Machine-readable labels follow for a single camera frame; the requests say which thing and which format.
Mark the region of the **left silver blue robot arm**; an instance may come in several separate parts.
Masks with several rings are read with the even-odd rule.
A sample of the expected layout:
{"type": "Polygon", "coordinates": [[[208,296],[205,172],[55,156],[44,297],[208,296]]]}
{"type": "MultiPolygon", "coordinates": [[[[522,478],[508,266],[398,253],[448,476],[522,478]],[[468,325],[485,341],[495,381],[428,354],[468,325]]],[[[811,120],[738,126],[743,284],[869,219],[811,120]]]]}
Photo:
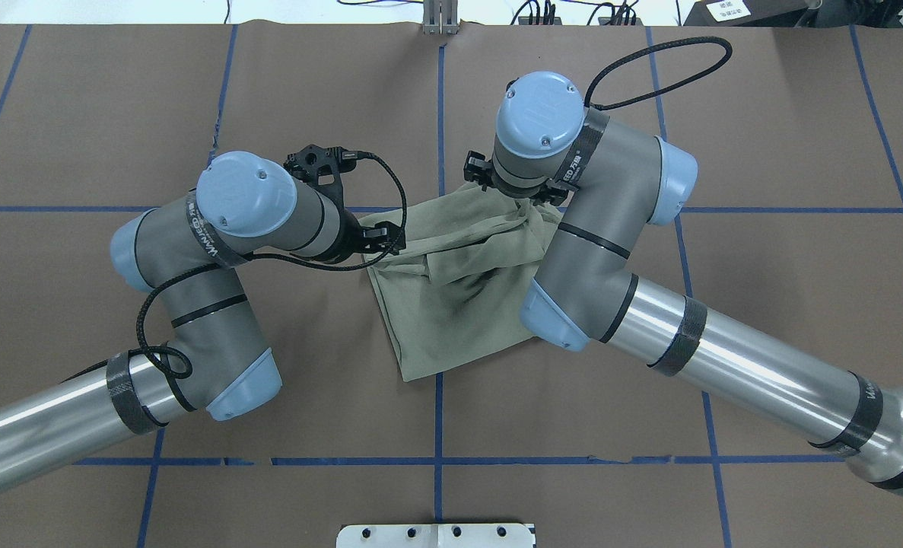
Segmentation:
{"type": "Polygon", "coordinates": [[[0,408],[0,495],[188,413],[225,421],[270,402],[283,379],[239,271],[260,261],[365,269],[405,246],[406,206],[395,171],[370,151],[210,160],[187,194],[110,241],[115,270],[144,296],[132,345],[0,408]],[[346,208],[344,174],[367,162],[395,184],[398,221],[363,226],[346,208]]]}

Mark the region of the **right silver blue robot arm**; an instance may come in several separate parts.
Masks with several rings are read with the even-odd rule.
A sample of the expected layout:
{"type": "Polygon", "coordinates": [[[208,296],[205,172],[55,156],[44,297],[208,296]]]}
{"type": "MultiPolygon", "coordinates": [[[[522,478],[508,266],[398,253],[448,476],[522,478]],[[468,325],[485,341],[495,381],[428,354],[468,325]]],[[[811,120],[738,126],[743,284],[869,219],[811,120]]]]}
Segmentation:
{"type": "Polygon", "coordinates": [[[493,152],[472,151],[463,171],[511,198],[566,207],[518,311],[538,339],[571,352],[588,343],[621,350],[903,497],[903,388],[831,365],[629,267],[644,228],[672,225],[694,190],[690,153],[590,107],[562,74],[530,72],[504,87],[493,152]]]}

